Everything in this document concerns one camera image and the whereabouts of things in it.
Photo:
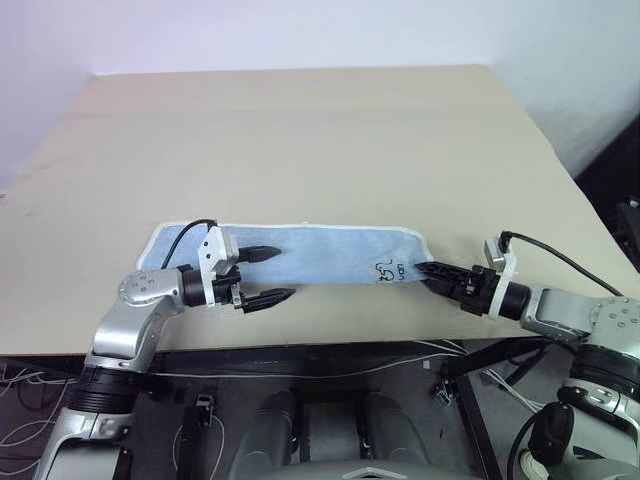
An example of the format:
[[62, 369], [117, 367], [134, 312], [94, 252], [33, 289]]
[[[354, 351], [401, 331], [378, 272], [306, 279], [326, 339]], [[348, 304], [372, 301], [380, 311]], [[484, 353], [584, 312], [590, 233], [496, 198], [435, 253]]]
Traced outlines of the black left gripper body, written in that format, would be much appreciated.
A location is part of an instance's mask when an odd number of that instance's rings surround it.
[[230, 304], [235, 309], [242, 309], [244, 313], [250, 311], [249, 300], [240, 290], [241, 272], [236, 261], [219, 262], [214, 267], [215, 279], [212, 289], [216, 304]]

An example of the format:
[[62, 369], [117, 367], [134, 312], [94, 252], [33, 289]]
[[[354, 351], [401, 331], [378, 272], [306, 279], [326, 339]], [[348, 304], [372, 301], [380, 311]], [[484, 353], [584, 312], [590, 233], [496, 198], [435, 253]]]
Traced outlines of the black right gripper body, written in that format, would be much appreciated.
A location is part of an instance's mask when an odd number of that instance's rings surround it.
[[453, 299], [462, 310], [482, 316], [489, 312], [500, 276], [493, 269], [474, 265], [464, 270], [454, 283]]

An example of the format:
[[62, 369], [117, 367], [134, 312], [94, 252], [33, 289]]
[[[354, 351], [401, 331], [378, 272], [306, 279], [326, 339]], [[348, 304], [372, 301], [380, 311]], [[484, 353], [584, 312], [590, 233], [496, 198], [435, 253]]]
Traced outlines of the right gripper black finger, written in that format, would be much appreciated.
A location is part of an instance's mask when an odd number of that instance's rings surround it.
[[468, 269], [438, 261], [417, 263], [415, 268], [426, 279], [434, 281], [463, 281], [470, 274]]
[[465, 280], [428, 277], [424, 279], [422, 283], [432, 293], [455, 300], [459, 303], [462, 303], [467, 297]]

